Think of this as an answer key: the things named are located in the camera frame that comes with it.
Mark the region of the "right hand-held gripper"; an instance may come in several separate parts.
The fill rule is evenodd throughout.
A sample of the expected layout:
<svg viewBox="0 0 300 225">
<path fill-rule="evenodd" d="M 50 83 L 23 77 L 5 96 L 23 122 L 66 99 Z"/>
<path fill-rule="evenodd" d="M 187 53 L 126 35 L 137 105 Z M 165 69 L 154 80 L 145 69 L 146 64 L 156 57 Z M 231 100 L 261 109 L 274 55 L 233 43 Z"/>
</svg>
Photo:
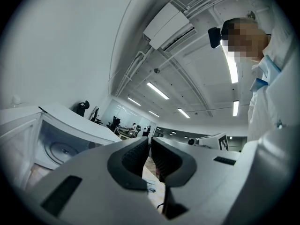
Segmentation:
<svg viewBox="0 0 300 225">
<path fill-rule="evenodd" d="M 189 145 L 206 147 L 215 150 L 228 151 L 228 140 L 225 133 L 219 133 L 215 135 L 206 135 L 200 138 L 189 138 Z"/>
</svg>

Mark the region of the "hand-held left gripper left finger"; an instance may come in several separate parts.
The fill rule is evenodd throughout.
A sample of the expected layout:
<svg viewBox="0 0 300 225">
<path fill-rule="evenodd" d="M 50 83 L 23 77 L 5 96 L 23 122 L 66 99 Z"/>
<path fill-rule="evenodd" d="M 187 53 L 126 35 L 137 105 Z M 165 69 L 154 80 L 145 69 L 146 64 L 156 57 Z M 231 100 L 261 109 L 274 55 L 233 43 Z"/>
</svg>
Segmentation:
<svg viewBox="0 0 300 225">
<path fill-rule="evenodd" d="M 147 156 L 146 137 L 86 150 L 42 178 L 30 196 L 52 225 L 162 225 L 167 220 L 142 178 Z"/>
</svg>

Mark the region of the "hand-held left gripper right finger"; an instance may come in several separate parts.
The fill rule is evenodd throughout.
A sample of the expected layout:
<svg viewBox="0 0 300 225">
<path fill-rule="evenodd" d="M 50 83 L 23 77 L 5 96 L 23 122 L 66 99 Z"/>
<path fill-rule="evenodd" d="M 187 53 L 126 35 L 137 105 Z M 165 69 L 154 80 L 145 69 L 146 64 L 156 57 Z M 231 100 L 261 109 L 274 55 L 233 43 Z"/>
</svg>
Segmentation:
<svg viewBox="0 0 300 225">
<path fill-rule="evenodd" d="M 163 214 L 151 224 L 226 225 L 241 190 L 234 173 L 243 153 L 152 138 L 152 159 L 165 181 Z"/>
</svg>

